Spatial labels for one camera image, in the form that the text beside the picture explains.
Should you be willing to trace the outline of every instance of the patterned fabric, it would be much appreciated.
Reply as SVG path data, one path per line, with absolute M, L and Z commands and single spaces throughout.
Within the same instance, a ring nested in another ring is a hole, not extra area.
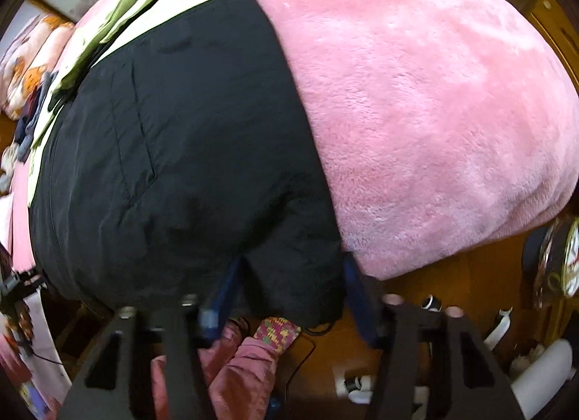
M 18 387 L 30 381 L 32 373 L 18 355 L 18 346 L 15 347 L 15 342 L 2 333 L 3 329 L 4 322 L 0 316 L 0 370 L 4 370 L 12 385 Z
M 74 25 L 47 15 L 22 39 L 18 48 L 0 65 L 0 107 L 17 121 L 42 74 L 52 71 L 70 39 Z
M 26 382 L 20 386 L 18 392 L 31 414 L 38 420 L 44 420 L 50 412 L 50 408 L 46 405 L 36 386 L 32 382 Z
M 301 331 L 301 328 L 283 317 L 270 317 L 261 322 L 254 338 L 272 345 L 278 353 L 282 354 L 290 347 Z

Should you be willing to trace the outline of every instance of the metal bolt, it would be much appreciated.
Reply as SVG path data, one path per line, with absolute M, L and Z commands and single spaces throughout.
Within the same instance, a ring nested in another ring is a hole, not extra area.
M 181 302 L 183 307 L 191 307 L 197 303 L 197 296 L 195 294 L 188 294 Z
M 404 302 L 404 299 L 399 294 L 386 294 L 382 296 L 382 302 L 391 306 L 400 306 Z
M 420 306 L 430 312 L 440 312 L 442 309 L 442 301 L 432 294 L 422 301 Z
M 123 307 L 121 309 L 121 312 L 119 313 L 119 317 L 121 319 L 132 319 L 136 313 L 137 313 L 137 309 L 135 309 L 132 306 L 126 306 L 126 307 Z
M 464 316 L 464 311 L 457 306 L 448 306 L 444 312 L 447 314 L 447 316 L 452 317 L 453 319 L 459 319 Z

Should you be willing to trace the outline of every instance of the pink cloth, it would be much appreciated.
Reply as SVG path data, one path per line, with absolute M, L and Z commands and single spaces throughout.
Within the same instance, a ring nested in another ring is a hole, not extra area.
M 254 338 L 241 340 L 239 329 L 227 323 L 221 339 L 209 350 L 199 350 L 209 397 L 217 420 L 262 420 L 276 380 L 278 354 Z M 153 400 L 157 420 L 169 420 L 165 388 L 166 359 L 151 361 Z M 46 420 L 56 420 L 59 405 Z
M 14 176 L 12 177 L 13 211 L 12 211 L 12 262 L 15 271 L 23 272 L 33 268 L 34 263 L 32 246 L 30 244 L 30 230 L 28 228 L 28 167 L 30 162 L 16 161 Z
M 368 274 L 522 232 L 569 200 L 577 92 L 505 0 L 258 1 Z

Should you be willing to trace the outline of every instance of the pink fleece blanket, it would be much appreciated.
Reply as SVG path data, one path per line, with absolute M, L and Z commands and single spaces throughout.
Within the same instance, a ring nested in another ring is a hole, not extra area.
M 393 277 L 505 238 L 568 201 L 577 93 L 505 0 L 259 2 L 308 113 L 345 246 L 368 274 Z

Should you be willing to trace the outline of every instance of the red fabric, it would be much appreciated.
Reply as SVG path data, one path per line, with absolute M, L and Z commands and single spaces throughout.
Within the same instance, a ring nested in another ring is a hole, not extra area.
M 14 387 L 19 387 L 32 378 L 30 370 L 22 362 L 20 356 L 13 351 L 4 334 L 0 335 L 0 367 Z

